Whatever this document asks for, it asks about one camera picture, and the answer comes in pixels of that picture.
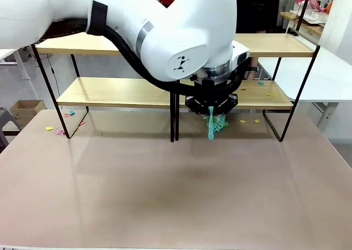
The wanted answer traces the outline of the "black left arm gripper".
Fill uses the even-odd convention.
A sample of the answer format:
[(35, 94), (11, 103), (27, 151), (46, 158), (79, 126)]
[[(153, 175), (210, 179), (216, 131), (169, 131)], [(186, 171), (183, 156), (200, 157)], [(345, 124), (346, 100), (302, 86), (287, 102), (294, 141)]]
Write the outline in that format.
[(198, 115), (210, 115), (209, 107), (213, 107), (214, 116), (225, 115), (238, 104), (237, 94), (227, 94), (221, 97), (212, 97), (210, 99), (187, 96), (185, 105)]

